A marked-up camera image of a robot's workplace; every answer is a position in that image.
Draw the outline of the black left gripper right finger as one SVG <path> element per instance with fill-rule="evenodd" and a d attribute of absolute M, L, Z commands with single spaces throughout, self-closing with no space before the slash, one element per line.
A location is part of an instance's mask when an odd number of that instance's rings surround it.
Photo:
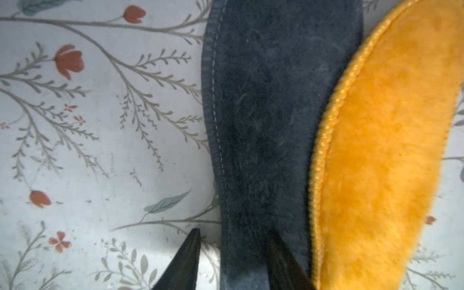
<path fill-rule="evenodd" d="M 270 290 L 315 290 L 278 232 L 269 232 L 264 253 Z"/>

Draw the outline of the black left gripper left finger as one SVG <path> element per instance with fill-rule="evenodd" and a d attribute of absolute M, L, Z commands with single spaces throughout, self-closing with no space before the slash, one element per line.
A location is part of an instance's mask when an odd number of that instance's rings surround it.
<path fill-rule="evenodd" d="M 194 228 L 152 289 L 196 290 L 200 251 L 201 232 Z"/>

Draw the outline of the yellow fleece insole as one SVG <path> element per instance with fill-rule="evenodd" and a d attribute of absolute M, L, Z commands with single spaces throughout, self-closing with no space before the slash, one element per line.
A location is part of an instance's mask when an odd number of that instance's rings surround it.
<path fill-rule="evenodd" d="M 464 81 L 462 1 L 404 1 L 332 94 L 312 156 L 318 290 L 397 290 L 425 224 Z"/>

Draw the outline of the dark grey insole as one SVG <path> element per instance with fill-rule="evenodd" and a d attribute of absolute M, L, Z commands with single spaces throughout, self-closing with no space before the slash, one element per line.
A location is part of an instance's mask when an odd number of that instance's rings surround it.
<path fill-rule="evenodd" d="M 222 290 L 269 288 L 263 252 L 271 231 L 310 270 L 311 155 L 362 36 L 361 1 L 212 3 L 201 75 Z"/>

